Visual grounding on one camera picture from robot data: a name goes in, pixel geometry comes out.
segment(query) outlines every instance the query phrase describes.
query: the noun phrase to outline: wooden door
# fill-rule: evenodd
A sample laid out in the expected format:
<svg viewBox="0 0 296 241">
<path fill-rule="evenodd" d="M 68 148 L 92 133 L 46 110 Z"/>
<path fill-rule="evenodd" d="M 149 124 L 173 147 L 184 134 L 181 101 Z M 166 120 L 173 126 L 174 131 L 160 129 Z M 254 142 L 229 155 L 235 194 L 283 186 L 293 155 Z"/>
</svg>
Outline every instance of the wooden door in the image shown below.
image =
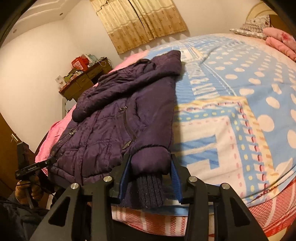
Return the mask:
<svg viewBox="0 0 296 241">
<path fill-rule="evenodd" d="M 0 196 L 7 197 L 15 190 L 17 143 L 21 142 L 0 114 Z"/>
</svg>

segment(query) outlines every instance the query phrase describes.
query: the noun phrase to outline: curtain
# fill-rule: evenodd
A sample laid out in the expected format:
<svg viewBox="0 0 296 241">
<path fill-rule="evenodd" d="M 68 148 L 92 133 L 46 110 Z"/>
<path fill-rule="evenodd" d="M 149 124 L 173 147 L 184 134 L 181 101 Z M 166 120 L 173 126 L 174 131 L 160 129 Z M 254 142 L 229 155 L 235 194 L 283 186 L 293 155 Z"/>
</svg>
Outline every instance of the curtain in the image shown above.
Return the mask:
<svg viewBox="0 0 296 241">
<path fill-rule="evenodd" d="M 149 42 L 146 30 L 128 0 L 90 0 L 117 53 Z"/>
<path fill-rule="evenodd" d="M 130 3 L 149 40 L 188 30 L 172 0 L 130 0 Z"/>
<path fill-rule="evenodd" d="M 186 31 L 172 0 L 90 0 L 118 54 Z"/>
</svg>

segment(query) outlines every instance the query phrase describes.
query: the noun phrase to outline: pink blanket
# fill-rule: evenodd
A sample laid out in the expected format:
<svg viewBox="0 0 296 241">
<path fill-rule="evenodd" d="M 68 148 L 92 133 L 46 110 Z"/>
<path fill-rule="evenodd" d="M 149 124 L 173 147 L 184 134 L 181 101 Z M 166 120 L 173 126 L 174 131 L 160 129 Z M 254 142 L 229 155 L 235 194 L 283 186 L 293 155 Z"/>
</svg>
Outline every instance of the pink blanket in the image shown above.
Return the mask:
<svg viewBox="0 0 296 241">
<path fill-rule="evenodd" d="M 277 28 L 265 28 L 263 29 L 263 33 L 268 37 L 273 37 L 280 42 L 283 42 L 286 46 L 288 46 L 291 50 L 296 52 L 296 41 L 290 34 L 286 33 Z"/>
<path fill-rule="evenodd" d="M 128 57 L 124 62 L 122 62 L 121 64 L 116 66 L 115 69 L 113 69 L 111 72 L 125 68 L 125 67 L 135 63 L 139 59 L 144 58 L 147 55 L 147 53 L 148 53 L 148 50 L 137 53 L 137 54 L 133 54 L 132 56 Z M 46 137 L 45 141 L 43 142 L 43 144 L 41 145 L 40 150 L 35 158 L 35 162 L 44 161 L 48 158 L 49 152 L 52 149 L 53 145 L 59 140 L 59 137 L 61 136 L 61 134 L 64 132 L 67 125 L 71 121 L 72 112 L 75 108 L 76 108 L 76 105 L 68 112 L 68 114 L 65 116 L 64 119 L 54 123 L 51 126 L 51 128 L 49 129 L 49 132 L 47 134 L 47 137 Z M 48 174 L 46 168 L 44 168 L 43 171 L 46 175 Z"/>
<path fill-rule="evenodd" d="M 284 43 L 280 42 L 279 40 L 268 37 L 266 39 L 266 44 L 277 49 L 278 51 L 282 52 L 284 55 L 288 56 L 290 59 L 296 61 L 296 53 L 286 46 Z"/>
</svg>

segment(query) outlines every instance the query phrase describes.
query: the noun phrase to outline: human hand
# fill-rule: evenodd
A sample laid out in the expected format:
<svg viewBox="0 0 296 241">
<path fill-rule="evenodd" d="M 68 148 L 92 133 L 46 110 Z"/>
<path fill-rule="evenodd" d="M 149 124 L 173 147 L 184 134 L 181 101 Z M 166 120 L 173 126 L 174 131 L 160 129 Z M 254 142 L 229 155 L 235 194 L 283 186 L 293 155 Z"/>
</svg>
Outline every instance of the human hand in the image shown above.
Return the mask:
<svg viewBox="0 0 296 241">
<path fill-rule="evenodd" d="M 36 176 L 35 180 L 33 183 L 30 184 L 29 181 L 19 181 L 15 187 L 15 197 L 19 201 L 20 204 L 29 204 L 29 201 L 26 196 L 26 188 L 31 188 L 32 189 L 32 197 L 34 200 L 39 202 L 41 198 L 43 197 L 43 191 L 40 188 L 40 181 L 39 178 Z"/>
</svg>

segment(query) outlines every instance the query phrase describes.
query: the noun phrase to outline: white wall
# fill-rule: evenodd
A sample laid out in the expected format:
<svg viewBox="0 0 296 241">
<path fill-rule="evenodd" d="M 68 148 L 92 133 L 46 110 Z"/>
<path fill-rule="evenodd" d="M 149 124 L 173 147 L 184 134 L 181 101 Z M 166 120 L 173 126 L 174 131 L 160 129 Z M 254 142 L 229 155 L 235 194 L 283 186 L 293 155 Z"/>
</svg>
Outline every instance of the white wall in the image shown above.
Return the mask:
<svg viewBox="0 0 296 241">
<path fill-rule="evenodd" d="M 155 39 L 149 44 L 118 55 L 100 18 L 89 0 L 81 0 L 64 21 L 73 39 L 81 49 L 98 58 L 108 57 L 113 66 L 133 53 L 150 49 L 165 42 L 212 33 L 228 33 L 230 28 L 240 27 L 259 0 L 173 0 L 189 31 Z"/>
<path fill-rule="evenodd" d="M 66 75 L 79 55 L 63 21 L 34 28 L 0 49 L 0 112 L 33 152 L 62 118 L 55 78 Z"/>
</svg>

